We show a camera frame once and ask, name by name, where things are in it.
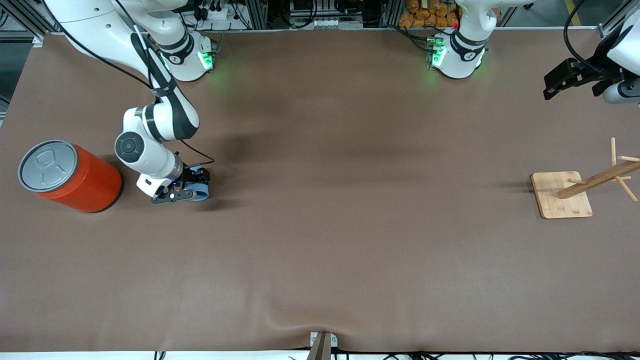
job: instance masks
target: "gray metal lid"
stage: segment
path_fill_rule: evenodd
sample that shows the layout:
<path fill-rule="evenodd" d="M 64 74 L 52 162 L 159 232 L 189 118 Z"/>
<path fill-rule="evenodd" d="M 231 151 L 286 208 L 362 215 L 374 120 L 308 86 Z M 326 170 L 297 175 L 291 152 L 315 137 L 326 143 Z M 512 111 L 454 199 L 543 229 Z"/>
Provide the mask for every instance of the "gray metal lid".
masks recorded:
<path fill-rule="evenodd" d="M 64 140 L 47 140 L 29 150 L 20 161 L 18 180 L 32 192 L 49 192 L 63 186 L 76 171 L 78 154 Z"/>

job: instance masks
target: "black cable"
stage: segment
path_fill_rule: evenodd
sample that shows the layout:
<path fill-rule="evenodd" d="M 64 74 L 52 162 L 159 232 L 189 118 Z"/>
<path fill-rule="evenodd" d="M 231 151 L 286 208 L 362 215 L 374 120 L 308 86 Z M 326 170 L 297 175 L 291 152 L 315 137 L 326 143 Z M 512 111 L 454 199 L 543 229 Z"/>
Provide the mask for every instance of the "black cable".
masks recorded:
<path fill-rule="evenodd" d="M 309 7 L 309 19 L 307 19 L 307 21 L 305 21 L 304 24 L 302 25 L 296 25 L 296 24 L 291 24 L 286 18 L 285 18 L 285 14 L 287 13 L 286 11 L 282 11 L 282 4 L 286 3 L 287 0 L 282 0 L 280 2 L 280 18 L 282 19 L 282 22 L 284 22 L 284 24 L 286 26 L 289 26 L 292 29 L 300 29 L 300 28 L 304 28 L 305 26 L 310 25 L 315 19 L 316 19 L 316 15 L 318 14 L 318 6 L 316 4 L 316 0 L 309 0 L 310 1 L 310 7 Z"/>
<path fill-rule="evenodd" d="M 203 163 L 195 163 L 195 164 L 189 165 L 188 167 L 197 166 L 197 165 L 208 165 L 208 164 L 214 163 L 216 161 L 216 160 L 213 160 L 212 157 L 210 157 L 209 155 L 205 154 L 204 152 L 199 151 L 198 149 L 196 149 L 193 146 L 189 145 L 186 141 L 180 140 L 180 142 L 183 143 L 184 146 L 188 147 L 189 149 L 191 149 L 191 150 L 197 152 L 198 154 L 204 156 L 205 158 L 209 159 L 209 161 L 205 161 Z"/>
<path fill-rule="evenodd" d="M 597 67 L 593 66 L 591 63 L 587 62 L 587 60 L 585 60 L 580 54 L 578 54 L 578 52 L 573 48 L 573 46 L 571 45 L 571 42 L 569 41 L 569 24 L 571 24 L 573 17 L 578 12 L 578 9 L 580 8 L 580 6 L 584 4 L 584 1 L 585 0 L 580 0 L 580 2 L 577 3 L 573 8 L 573 11 L 571 12 L 571 14 L 569 14 L 569 17 L 566 19 L 566 22 L 563 28 L 564 44 L 566 45 L 567 49 L 569 49 L 569 52 L 571 53 L 571 55 L 573 55 L 574 58 L 576 58 L 579 62 L 581 62 L 585 66 L 589 67 L 591 70 L 595 71 L 596 74 L 607 76 L 610 78 L 615 78 L 615 76 L 612 76 L 612 74 L 602 69 L 598 69 Z"/>
<path fill-rule="evenodd" d="M 189 21 L 189 24 L 187 25 L 187 21 L 186 21 L 186 20 L 184 20 L 184 16 L 182 15 L 182 13 L 179 13 L 179 14 L 180 14 L 180 18 L 182 19 L 182 25 L 184 25 L 184 27 L 185 27 L 185 28 L 187 28 L 187 29 L 188 29 L 190 26 L 191 26 L 193 29 L 195 29 L 195 28 L 196 28 L 196 26 L 195 26 L 191 21 Z"/>
<path fill-rule="evenodd" d="M 382 27 L 383 27 L 383 28 L 392 28 L 392 29 L 395 29 L 395 30 L 396 30 L 396 31 L 398 31 L 400 34 L 402 34 L 402 35 L 406 36 L 409 40 L 411 40 L 411 43 L 413 43 L 413 45 L 414 45 L 415 47 L 417 47 L 418 49 L 420 49 L 420 50 L 424 51 L 425 53 L 433 53 L 433 51 L 430 51 L 430 50 L 426 49 L 425 47 L 422 47 L 419 43 L 417 43 L 417 42 L 416 42 L 416 40 L 426 41 L 426 40 L 427 40 L 427 38 L 426 38 L 426 37 L 419 37 L 419 36 L 417 36 L 417 35 L 409 34 L 409 31 L 408 31 L 408 30 L 406 30 L 406 29 L 404 29 L 404 30 L 403 30 L 402 28 L 399 28 L 399 27 L 397 27 L 397 26 L 395 26 L 395 25 L 390 25 L 390 24 L 389 24 L 389 25 L 383 25 Z"/>
<path fill-rule="evenodd" d="M 54 22 L 58 23 L 58 25 L 60 25 L 60 29 L 62 29 L 62 32 L 69 38 L 69 40 L 73 41 L 76 43 L 76 45 L 78 45 L 80 48 L 82 48 L 82 50 L 86 51 L 87 53 L 91 54 L 94 58 L 102 61 L 103 63 L 109 65 L 110 67 L 113 67 L 114 69 L 127 74 L 128 76 L 132 77 L 133 79 L 139 81 L 140 83 L 144 84 L 145 87 L 149 87 L 149 84 L 147 84 L 146 81 L 140 79 L 138 76 L 135 76 L 134 74 L 131 74 L 130 72 L 126 71 L 125 69 L 119 67 L 118 65 L 115 65 L 114 63 L 108 61 L 107 59 L 101 57 L 100 55 L 96 54 L 95 52 L 89 50 L 89 48 L 87 48 L 86 46 L 84 46 L 83 44 L 81 44 L 78 40 L 76 40 L 76 38 L 74 38 L 61 24 L 60 22 L 56 19 L 56 17 L 53 15 L 53 13 L 51 12 L 51 10 L 49 9 L 49 7 L 47 6 L 47 3 L 43 3 L 45 8 L 47 9 L 47 11 L 49 12 L 49 15 L 51 15 L 51 18 L 53 19 Z"/>
<path fill-rule="evenodd" d="M 0 13 L 0 21 L 2 21 L 2 24 L 0 24 L 0 28 L 2 28 L 5 24 L 6 21 L 9 20 L 9 13 L 5 12 L 4 10 L 2 10 L 2 13 Z"/>
<path fill-rule="evenodd" d="M 240 7 L 238 6 L 238 3 L 236 2 L 236 0 L 229 0 L 229 2 L 232 4 L 231 6 L 233 7 L 238 17 L 240 18 L 240 22 L 242 22 L 242 25 L 244 25 L 247 30 L 251 30 L 251 26 L 249 26 L 249 22 L 244 18 L 244 15 L 240 11 Z"/>
<path fill-rule="evenodd" d="M 136 25 L 136 22 L 133 21 L 133 18 L 131 17 L 131 15 L 129 15 L 129 12 L 127 11 L 127 9 L 124 8 L 124 6 L 122 5 L 122 3 L 120 2 L 120 0 L 114 0 L 116 3 L 118 3 L 118 6 L 122 9 L 122 11 L 124 12 L 124 14 L 127 16 L 127 18 L 129 19 L 129 21 L 131 21 L 131 26 Z M 138 28 L 137 30 L 134 28 L 134 32 L 136 34 L 138 34 L 138 31 L 140 31 L 140 28 Z M 138 37 L 138 41 L 140 42 L 140 46 L 142 46 L 142 49 L 144 49 L 145 47 L 147 47 L 145 44 L 142 43 L 142 39 L 140 39 L 140 37 Z M 147 62 L 147 79 L 149 81 L 149 88 L 153 88 L 153 82 L 151 81 L 151 58 L 149 55 L 149 50 L 147 49 L 145 51 L 145 59 Z"/>

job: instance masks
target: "orange cylinder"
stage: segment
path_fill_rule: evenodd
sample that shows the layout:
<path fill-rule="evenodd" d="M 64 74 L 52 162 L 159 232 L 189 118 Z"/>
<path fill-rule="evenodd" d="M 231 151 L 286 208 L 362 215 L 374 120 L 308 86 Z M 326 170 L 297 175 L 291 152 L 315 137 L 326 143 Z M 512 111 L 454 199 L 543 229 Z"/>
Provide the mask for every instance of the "orange cylinder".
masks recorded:
<path fill-rule="evenodd" d="M 122 189 L 118 169 L 63 140 L 48 140 L 34 146 L 20 162 L 18 178 L 39 197 L 83 213 L 109 207 Z"/>

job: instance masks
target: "wooden stand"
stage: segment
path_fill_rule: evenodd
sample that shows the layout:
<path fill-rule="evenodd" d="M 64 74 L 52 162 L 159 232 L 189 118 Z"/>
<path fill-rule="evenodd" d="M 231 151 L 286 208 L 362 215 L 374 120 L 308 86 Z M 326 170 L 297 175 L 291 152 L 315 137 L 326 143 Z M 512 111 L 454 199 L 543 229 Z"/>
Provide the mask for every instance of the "wooden stand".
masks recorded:
<path fill-rule="evenodd" d="M 585 191 L 604 183 L 617 182 L 634 201 L 637 197 L 625 184 L 624 176 L 640 169 L 640 157 L 616 156 L 616 139 L 611 138 L 611 168 L 582 180 L 576 171 L 537 172 L 531 176 L 540 215 L 545 219 L 583 218 L 593 215 Z"/>

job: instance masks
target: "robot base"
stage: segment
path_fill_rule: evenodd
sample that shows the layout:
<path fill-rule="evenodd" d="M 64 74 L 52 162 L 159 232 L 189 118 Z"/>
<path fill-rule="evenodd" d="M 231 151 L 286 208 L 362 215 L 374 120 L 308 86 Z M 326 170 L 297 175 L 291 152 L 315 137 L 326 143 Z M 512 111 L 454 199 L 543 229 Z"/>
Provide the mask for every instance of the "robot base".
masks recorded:
<path fill-rule="evenodd" d="M 193 50 L 180 64 L 174 63 L 171 53 L 162 52 L 165 64 L 172 75 L 180 81 L 195 81 L 206 72 L 212 72 L 216 61 L 217 43 L 197 31 L 190 31 Z"/>
<path fill-rule="evenodd" d="M 469 77 L 480 66 L 484 50 L 471 61 L 463 61 L 455 51 L 452 50 L 451 36 L 438 34 L 427 39 L 427 49 L 434 50 L 434 53 L 427 54 L 427 64 L 429 69 L 437 69 L 444 76 L 453 79 L 464 79 Z"/>

